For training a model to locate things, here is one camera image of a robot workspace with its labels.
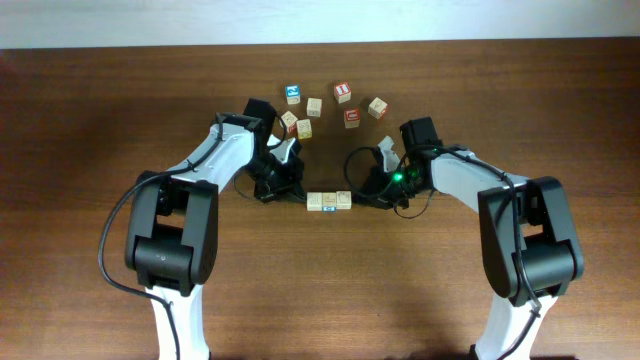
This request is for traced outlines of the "wooden block circle top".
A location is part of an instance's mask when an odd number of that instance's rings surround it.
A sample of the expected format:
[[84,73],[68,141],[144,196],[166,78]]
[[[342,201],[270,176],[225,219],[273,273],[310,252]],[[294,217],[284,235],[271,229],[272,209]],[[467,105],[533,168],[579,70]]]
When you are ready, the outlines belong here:
[[352,194],[350,191],[336,192],[336,209],[350,210],[352,208]]

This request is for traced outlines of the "wooden block red bottom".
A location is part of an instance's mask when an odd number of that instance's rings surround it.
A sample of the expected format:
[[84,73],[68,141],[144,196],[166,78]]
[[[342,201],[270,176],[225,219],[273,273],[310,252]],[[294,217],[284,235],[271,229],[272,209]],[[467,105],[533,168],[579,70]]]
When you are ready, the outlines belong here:
[[306,208],[308,211],[321,211],[323,207],[323,194],[321,192],[308,192],[306,194]]

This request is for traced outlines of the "wooden block blue side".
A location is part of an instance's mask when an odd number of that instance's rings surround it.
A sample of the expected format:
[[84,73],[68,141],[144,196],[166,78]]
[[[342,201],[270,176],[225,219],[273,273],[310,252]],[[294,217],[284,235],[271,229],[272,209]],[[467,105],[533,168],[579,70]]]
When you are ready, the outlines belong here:
[[337,193],[323,192],[322,193],[322,211],[335,212],[336,210],[337,210]]

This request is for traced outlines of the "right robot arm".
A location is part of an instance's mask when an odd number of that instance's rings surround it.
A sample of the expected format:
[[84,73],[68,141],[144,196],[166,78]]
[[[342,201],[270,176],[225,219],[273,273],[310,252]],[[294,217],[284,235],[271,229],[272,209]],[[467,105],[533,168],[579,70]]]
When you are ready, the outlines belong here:
[[561,182],[530,179],[480,160],[469,148],[445,145],[429,117],[401,125],[397,156],[384,139],[356,203],[399,211],[422,192],[459,200],[479,216],[481,253],[493,289],[489,318],[472,345],[475,359],[527,359],[544,317],[585,268]]

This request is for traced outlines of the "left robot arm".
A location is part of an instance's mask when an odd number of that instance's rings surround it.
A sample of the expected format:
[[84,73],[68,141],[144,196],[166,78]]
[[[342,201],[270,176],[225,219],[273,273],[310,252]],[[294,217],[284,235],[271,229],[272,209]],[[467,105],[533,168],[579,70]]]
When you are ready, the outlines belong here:
[[299,195],[300,144],[272,134],[279,116],[249,99],[240,114],[216,114],[205,140],[165,172],[136,181],[124,262],[152,302],[162,359],[207,359],[203,286],[218,250],[218,197],[239,172],[254,182],[256,200]]

